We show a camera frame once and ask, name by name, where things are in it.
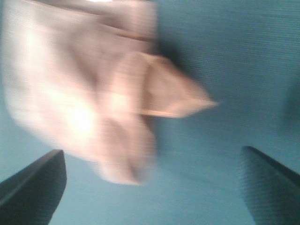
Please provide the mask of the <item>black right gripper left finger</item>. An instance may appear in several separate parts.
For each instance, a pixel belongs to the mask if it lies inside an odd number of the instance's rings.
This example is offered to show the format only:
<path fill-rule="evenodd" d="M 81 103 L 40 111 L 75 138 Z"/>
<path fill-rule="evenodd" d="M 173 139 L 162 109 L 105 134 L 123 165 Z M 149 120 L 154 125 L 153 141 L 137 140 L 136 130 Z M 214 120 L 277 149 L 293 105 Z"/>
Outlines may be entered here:
<path fill-rule="evenodd" d="M 1 182 L 0 223 L 49 224 L 66 184 L 64 152 L 52 150 Z"/>

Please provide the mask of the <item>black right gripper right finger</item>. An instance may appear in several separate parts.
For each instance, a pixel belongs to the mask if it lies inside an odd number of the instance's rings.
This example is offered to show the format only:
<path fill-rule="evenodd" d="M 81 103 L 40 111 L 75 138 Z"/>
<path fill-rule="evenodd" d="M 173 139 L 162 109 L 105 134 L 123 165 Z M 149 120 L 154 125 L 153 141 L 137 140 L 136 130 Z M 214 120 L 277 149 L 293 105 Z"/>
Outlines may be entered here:
<path fill-rule="evenodd" d="M 240 192 L 257 225 L 300 223 L 300 175 L 262 151 L 240 152 Z"/>

